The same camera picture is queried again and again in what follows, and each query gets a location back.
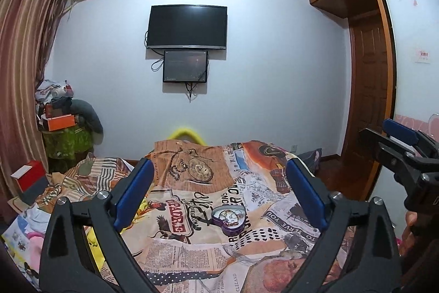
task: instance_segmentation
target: silver bolt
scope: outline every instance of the silver bolt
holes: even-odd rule
[[[344,198],[343,194],[339,191],[333,191],[329,196],[334,200],[342,200]]]
[[[66,198],[65,196],[61,196],[61,197],[56,201],[56,203],[57,203],[58,205],[64,205],[66,202],[67,202],[67,198]]]
[[[374,202],[375,205],[384,205],[384,201],[383,199],[379,198],[378,196],[375,196],[372,201]]]
[[[98,194],[97,194],[97,198],[98,198],[99,200],[105,200],[106,198],[108,198],[109,194],[110,194],[110,193],[109,193],[108,191],[106,191],[106,190],[102,190],[102,191],[98,192]]]

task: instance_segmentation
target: television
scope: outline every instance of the television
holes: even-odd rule
[[[166,50],[163,82],[207,82],[207,51]]]
[[[225,49],[227,7],[153,5],[147,49]]]

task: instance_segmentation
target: striped curtain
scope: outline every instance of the striped curtain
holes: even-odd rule
[[[51,7],[52,0],[0,0],[0,216],[5,220],[4,203],[17,194],[10,175],[32,159],[47,168],[34,93],[38,65],[47,61],[41,60],[41,48]]]

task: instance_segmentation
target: blue gripper pad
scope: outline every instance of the blue gripper pad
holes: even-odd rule
[[[383,130],[388,135],[399,139],[407,145],[415,146],[418,144],[418,133],[415,130],[405,127],[391,119],[384,120]]]
[[[114,228],[117,232],[131,224],[153,180],[154,164],[147,160],[116,205]]]
[[[322,232],[325,231],[329,225],[326,220],[325,205],[309,182],[309,180],[318,180],[320,185],[323,185],[321,180],[314,178],[298,158],[288,161],[286,175],[310,224]]]

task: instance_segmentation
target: purple heart-shaped tin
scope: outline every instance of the purple heart-shaped tin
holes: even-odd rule
[[[212,224],[221,227],[226,236],[237,236],[244,231],[245,207],[221,205],[212,210]]]

